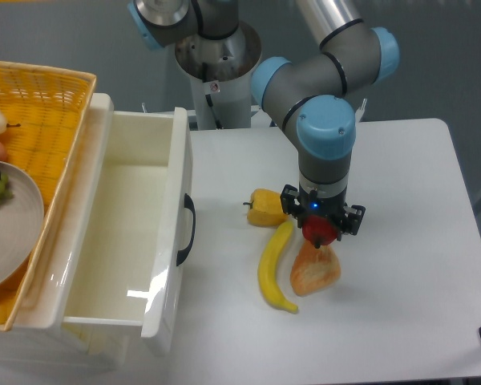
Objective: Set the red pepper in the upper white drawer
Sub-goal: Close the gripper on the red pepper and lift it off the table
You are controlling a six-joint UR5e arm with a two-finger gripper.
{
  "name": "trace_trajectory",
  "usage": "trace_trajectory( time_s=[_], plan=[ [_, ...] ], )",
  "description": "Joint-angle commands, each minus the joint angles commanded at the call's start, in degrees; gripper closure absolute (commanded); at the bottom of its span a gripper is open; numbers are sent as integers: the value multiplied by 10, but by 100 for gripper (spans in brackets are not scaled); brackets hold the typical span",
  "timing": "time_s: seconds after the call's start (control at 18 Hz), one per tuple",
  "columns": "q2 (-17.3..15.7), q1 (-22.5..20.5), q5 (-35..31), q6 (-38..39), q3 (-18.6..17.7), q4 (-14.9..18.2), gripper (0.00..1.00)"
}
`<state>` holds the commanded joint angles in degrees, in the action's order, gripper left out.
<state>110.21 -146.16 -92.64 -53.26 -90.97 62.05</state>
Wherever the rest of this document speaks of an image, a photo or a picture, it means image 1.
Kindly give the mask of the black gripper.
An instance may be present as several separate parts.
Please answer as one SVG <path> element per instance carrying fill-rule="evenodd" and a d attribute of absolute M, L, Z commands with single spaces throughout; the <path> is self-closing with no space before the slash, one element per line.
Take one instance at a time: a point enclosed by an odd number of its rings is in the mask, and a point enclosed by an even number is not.
<path fill-rule="evenodd" d="M 337 240 L 344 235 L 356 236 L 366 213 L 363 205 L 346 204 L 346 191 L 332 197 L 321 197 L 321 190 L 316 194 L 306 191 L 299 185 L 298 189 L 286 184 L 281 191 L 280 201 L 284 214 L 292 216 L 301 225 L 308 216 L 328 217 L 337 231 Z"/>

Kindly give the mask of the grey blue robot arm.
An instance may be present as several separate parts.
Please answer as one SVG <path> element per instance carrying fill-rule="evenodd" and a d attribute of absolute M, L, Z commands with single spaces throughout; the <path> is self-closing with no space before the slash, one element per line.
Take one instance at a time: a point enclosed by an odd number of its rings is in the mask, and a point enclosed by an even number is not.
<path fill-rule="evenodd" d="M 346 95 L 392 75 L 395 37 L 369 28 L 350 1 L 300 1 L 318 45 L 294 64 L 263 59 L 257 32 L 235 1 L 132 1 L 127 6 L 145 44 L 173 47 L 188 77 L 200 130 L 246 128 L 256 103 L 297 149 L 299 184 L 281 192 L 284 213 L 317 247 L 358 232 L 365 214 L 346 191 L 356 117 Z"/>

